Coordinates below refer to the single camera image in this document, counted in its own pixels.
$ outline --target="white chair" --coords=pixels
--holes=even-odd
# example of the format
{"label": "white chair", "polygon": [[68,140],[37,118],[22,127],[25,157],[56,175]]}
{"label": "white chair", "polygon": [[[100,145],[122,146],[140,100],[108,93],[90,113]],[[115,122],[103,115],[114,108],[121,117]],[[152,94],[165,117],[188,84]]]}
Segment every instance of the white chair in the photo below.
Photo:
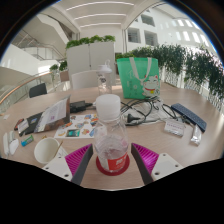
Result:
{"label": "white chair", "polygon": [[98,87],[96,70],[79,72],[72,75],[72,88],[82,89]]}

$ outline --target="plastic water bottle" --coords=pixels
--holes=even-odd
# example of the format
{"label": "plastic water bottle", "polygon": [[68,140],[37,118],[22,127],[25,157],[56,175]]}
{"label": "plastic water bottle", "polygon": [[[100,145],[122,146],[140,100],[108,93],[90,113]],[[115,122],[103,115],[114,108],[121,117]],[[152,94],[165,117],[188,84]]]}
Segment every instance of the plastic water bottle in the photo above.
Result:
{"label": "plastic water bottle", "polygon": [[106,60],[105,65],[98,65],[97,76],[98,76],[98,89],[99,95],[111,94],[112,93],[112,83],[111,83],[111,73],[110,60]]}
{"label": "plastic water bottle", "polygon": [[94,146],[100,164],[108,172],[118,172],[126,161],[128,136],[120,117],[120,97],[105,94],[97,97],[98,122],[94,130]]}

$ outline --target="ceiling light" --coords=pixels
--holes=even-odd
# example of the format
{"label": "ceiling light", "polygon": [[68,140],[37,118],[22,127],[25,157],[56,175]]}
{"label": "ceiling light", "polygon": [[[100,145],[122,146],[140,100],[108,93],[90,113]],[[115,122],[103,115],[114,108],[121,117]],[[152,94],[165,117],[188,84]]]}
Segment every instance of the ceiling light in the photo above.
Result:
{"label": "ceiling light", "polygon": [[86,4],[82,4],[82,5],[77,5],[71,8],[68,8],[66,10],[70,10],[70,9],[75,9],[81,6],[86,6],[86,5],[95,5],[95,4],[103,4],[103,3],[116,3],[116,4],[125,4],[125,5],[134,5],[132,3],[127,3],[127,2],[112,2],[112,1],[105,1],[105,2],[91,2],[91,3],[86,3]]}
{"label": "ceiling light", "polygon": [[97,25],[120,25],[121,23],[96,23],[96,24],[89,24],[85,26],[97,26]]}
{"label": "ceiling light", "polygon": [[185,40],[190,41],[187,31],[184,31],[183,34],[184,34]]}
{"label": "ceiling light", "polygon": [[78,17],[78,18],[75,18],[75,20],[76,19],[82,19],[82,18],[90,17],[90,16],[126,16],[126,14],[114,14],[114,13],[94,14],[94,15],[88,15],[88,16]]}
{"label": "ceiling light", "polygon": [[184,26],[183,22],[180,19],[178,19],[177,21],[178,21],[180,26]]}
{"label": "ceiling light", "polygon": [[200,43],[198,35],[195,32],[192,32],[195,42]]}

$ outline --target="chair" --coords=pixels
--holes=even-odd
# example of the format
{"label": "chair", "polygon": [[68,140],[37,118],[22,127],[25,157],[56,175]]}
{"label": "chair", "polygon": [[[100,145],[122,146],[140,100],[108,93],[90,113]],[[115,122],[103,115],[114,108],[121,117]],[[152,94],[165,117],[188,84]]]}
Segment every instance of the chair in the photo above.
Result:
{"label": "chair", "polygon": [[29,91],[30,98],[44,95],[44,94],[47,94],[47,88],[45,83],[41,83],[40,85],[34,86],[30,88],[30,91]]}
{"label": "chair", "polygon": [[98,86],[96,70],[79,72],[71,76],[73,89],[82,89]]}

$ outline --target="green tote bag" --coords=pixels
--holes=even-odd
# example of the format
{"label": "green tote bag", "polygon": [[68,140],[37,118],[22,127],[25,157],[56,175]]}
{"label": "green tote bag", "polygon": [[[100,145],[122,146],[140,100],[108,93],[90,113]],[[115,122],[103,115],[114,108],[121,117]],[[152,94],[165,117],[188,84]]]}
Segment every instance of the green tote bag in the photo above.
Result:
{"label": "green tote bag", "polygon": [[157,59],[120,58],[117,66],[124,98],[146,99],[160,95]]}

